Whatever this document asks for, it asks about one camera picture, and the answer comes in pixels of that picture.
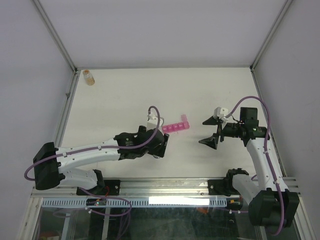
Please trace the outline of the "pink weekly pill organizer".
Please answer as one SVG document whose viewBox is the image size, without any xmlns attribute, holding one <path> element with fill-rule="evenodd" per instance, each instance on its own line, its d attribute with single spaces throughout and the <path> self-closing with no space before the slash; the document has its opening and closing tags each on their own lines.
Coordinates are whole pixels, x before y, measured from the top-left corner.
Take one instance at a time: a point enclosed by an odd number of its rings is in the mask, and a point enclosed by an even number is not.
<svg viewBox="0 0 320 240">
<path fill-rule="evenodd" d="M 163 125 L 162 131 L 165 134 L 169 134 L 169 133 L 179 132 L 179 131 L 183 131 L 183 130 L 188 130 L 189 128 L 190 128 L 190 124 L 189 124 L 187 115 L 183 114 L 180 116 L 180 122 L 168 124 L 168 125 Z"/>
</svg>

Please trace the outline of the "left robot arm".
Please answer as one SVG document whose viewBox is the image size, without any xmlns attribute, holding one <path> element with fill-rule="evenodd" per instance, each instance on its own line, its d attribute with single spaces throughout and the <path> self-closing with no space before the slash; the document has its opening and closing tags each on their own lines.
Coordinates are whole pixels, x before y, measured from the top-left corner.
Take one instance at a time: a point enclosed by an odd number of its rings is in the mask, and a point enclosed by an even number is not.
<svg viewBox="0 0 320 240">
<path fill-rule="evenodd" d="M 141 125 L 136 133 L 122 132 L 92 146 L 58 148 L 47 142 L 33 158 L 35 188 L 44 191 L 68 186 L 100 194 L 105 188 L 101 170 L 83 170 L 81 166 L 134 160 L 146 154 L 163 158 L 169 137 L 158 129 L 148 130 Z"/>
</svg>

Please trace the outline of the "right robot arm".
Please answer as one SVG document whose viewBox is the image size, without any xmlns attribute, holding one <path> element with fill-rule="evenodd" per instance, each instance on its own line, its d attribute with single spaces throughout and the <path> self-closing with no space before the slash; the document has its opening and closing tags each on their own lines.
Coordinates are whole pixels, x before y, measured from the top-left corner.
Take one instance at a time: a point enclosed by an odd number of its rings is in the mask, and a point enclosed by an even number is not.
<svg viewBox="0 0 320 240">
<path fill-rule="evenodd" d="M 241 107 L 238 122 L 228 122 L 228 110 L 217 107 L 213 116 L 203 122 L 216 126 L 211 137 L 199 140 L 214 150 L 226 137 L 241 139 L 252 159 L 257 182 L 242 168 L 229 169 L 221 180 L 209 180 L 209 192 L 224 196 L 240 194 L 248 204 L 250 223 L 254 226 L 276 227 L 279 230 L 292 225 L 300 203 L 296 192 L 291 192 L 279 170 L 274 167 L 267 128 L 259 125 L 255 107 Z"/>
</svg>

